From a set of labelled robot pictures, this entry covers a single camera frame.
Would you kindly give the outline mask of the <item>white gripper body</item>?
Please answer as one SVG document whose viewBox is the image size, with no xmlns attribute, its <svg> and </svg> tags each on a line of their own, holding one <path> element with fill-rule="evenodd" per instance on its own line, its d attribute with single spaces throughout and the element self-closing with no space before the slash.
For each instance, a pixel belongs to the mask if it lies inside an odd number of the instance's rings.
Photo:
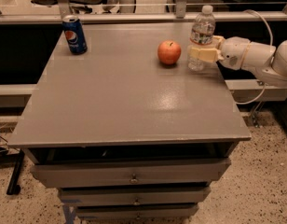
<svg viewBox="0 0 287 224">
<path fill-rule="evenodd" d="M 220 64 L 225 68 L 240 70 L 245 51 L 250 43 L 249 39 L 237 36 L 226 39 L 221 45 L 223 59 Z"/>
</svg>

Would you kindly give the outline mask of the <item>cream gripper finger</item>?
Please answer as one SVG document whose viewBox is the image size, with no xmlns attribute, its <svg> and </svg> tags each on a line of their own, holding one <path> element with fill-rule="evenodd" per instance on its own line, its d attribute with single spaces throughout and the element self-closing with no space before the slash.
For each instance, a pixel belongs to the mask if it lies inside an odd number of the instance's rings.
<svg viewBox="0 0 287 224">
<path fill-rule="evenodd" d="M 225 38 L 223 36 L 220 35 L 214 35 L 212 37 L 212 42 L 214 44 L 214 46 L 219 49 L 221 48 L 221 46 L 223 45 L 223 43 L 225 42 Z"/>
<path fill-rule="evenodd" d="M 191 46 L 188 48 L 188 55 L 190 58 L 201 60 L 206 63 L 214 63 L 224 59 L 221 51 L 217 48 L 206 49 Z"/>
</svg>

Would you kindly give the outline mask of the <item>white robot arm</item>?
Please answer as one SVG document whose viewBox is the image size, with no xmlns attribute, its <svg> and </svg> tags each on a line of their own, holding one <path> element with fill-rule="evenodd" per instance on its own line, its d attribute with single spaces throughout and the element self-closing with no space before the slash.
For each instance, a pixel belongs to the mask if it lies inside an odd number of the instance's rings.
<svg viewBox="0 0 287 224">
<path fill-rule="evenodd" d="M 215 35 L 210 45 L 190 45 L 188 56 L 205 63 L 219 62 L 228 69 L 248 71 L 271 86 L 287 87 L 287 40 L 276 48 L 247 38 Z"/>
</svg>

